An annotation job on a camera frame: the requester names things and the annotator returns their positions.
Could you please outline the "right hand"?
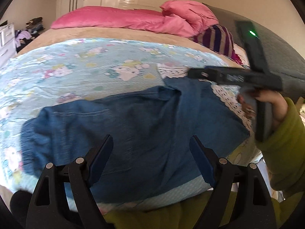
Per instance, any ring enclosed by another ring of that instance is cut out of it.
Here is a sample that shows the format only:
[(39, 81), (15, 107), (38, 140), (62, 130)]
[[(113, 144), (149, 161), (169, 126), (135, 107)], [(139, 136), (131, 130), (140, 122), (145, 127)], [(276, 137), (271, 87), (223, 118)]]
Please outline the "right hand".
[[(272, 105), (272, 130), (275, 131), (286, 117), (288, 111), (286, 100), (279, 92), (272, 90), (254, 90), (248, 92), (248, 94), (257, 101), (269, 102)], [(237, 101), (241, 104), (247, 119), (256, 118), (256, 111), (254, 111), (252, 106), (245, 101), (242, 94), (238, 94)]]

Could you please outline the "green right sleeve forearm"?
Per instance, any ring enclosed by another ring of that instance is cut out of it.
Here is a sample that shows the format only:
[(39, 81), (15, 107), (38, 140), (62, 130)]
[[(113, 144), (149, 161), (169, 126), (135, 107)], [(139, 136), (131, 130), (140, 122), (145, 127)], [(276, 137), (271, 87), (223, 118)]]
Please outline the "green right sleeve forearm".
[(285, 198), (304, 191), (304, 124), (290, 98), (288, 111), (277, 129), (262, 143), (257, 143), (268, 170), (272, 189)]

